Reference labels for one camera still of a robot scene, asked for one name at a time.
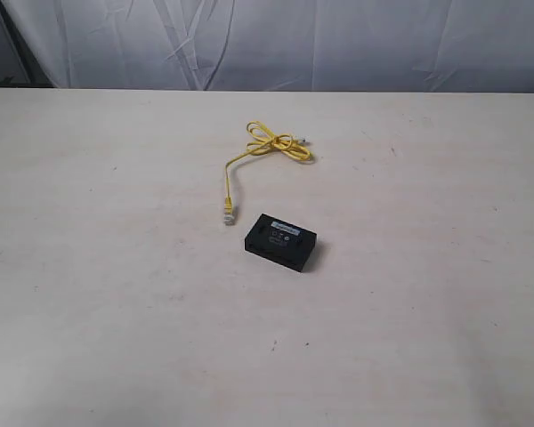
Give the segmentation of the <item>grey backdrop curtain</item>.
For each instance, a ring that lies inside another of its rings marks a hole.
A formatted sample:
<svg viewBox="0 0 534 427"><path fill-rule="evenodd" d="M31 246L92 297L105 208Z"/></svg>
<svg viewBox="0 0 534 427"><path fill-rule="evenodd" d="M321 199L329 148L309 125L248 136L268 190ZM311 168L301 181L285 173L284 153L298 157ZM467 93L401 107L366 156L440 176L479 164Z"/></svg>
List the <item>grey backdrop curtain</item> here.
<svg viewBox="0 0 534 427"><path fill-rule="evenodd" d="M534 93L534 1L0 1L0 85Z"/></svg>

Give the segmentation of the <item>black network switch box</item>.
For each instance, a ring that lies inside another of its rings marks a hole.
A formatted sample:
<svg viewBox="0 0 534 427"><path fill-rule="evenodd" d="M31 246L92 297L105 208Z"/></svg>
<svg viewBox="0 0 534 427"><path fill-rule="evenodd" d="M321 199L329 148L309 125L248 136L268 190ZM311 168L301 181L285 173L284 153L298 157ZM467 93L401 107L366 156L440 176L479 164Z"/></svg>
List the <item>black network switch box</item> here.
<svg viewBox="0 0 534 427"><path fill-rule="evenodd" d="M317 234L262 213L244 240L251 254L302 272L317 243Z"/></svg>

